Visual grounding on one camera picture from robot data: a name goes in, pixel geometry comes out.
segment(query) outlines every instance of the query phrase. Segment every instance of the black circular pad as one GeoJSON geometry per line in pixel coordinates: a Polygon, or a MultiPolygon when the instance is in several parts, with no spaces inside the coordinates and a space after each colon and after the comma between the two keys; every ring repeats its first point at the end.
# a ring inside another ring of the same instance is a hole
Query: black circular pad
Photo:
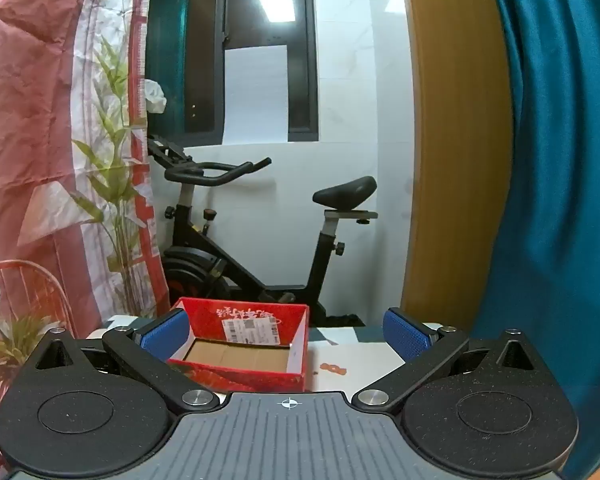
{"type": "Polygon", "coordinates": [[[52,397],[38,412],[38,420],[57,433],[80,434],[104,426],[113,415],[107,397],[92,392],[69,392],[52,397]]]}
{"type": "Polygon", "coordinates": [[[531,421],[531,408],[505,392],[478,392],[458,402],[458,416],[474,430],[507,434],[523,430],[531,421]]]}
{"type": "Polygon", "coordinates": [[[469,478],[531,478],[559,466],[578,423],[556,384],[446,377],[407,400],[402,426],[414,448],[469,478]]]}
{"type": "Polygon", "coordinates": [[[42,478],[112,474],[143,459],[170,426],[164,401],[145,384],[75,366],[39,374],[33,387],[5,394],[0,450],[42,478]]]}

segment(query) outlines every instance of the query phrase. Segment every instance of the metal screw cap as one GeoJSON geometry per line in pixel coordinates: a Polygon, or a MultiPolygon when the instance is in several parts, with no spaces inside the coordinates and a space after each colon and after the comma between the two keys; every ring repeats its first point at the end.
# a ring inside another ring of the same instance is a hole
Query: metal screw cap
{"type": "Polygon", "coordinates": [[[204,406],[214,400],[214,394],[206,390],[189,390],[182,395],[182,402],[189,406],[204,406]]]}
{"type": "Polygon", "coordinates": [[[358,400],[367,406],[382,406],[389,400],[389,396],[382,390],[365,390],[358,394],[358,400]]]}

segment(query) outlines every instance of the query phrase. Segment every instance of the red box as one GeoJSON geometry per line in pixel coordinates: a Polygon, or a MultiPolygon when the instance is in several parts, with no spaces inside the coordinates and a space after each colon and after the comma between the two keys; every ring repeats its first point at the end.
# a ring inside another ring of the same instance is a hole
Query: red box
{"type": "Polygon", "coordinates": [[[176,306],[187,313],[190,333],[186,345],[169,362],[187,377],[215,392],[304,392],[308,306],[199,298],[181,298],[176,306]],[[240,348],[245,349],[244,353],[257,349],[270,353],[274,348],[286,347],[286,370],[258,371],[184,360],[193,353],[196,342],[222,342],[234,353],[240,348]]]}

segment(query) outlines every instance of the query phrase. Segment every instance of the bike seat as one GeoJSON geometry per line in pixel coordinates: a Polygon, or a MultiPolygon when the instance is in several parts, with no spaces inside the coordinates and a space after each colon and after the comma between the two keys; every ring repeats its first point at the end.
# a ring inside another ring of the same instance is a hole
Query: bike seat
{"type": "Polygon", "coordinates": [[[377,188],[378,183],[372,176],[364,176],[346,184],[316,191],[314,202],[338,211],[351,211],[373,195],[377,188]]]}

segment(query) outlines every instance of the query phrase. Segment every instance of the white plastic bag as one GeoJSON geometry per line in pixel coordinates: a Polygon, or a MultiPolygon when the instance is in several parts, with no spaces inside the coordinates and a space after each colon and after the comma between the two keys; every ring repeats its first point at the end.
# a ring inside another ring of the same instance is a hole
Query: white plastic bag
{"type": "Polygon", "coordinates": [[[144,80],[144,94],[146,95],[146,111],[152,114],[161,114],[167,106],[167,99],[161,86],[151,79],[144,80]]]}

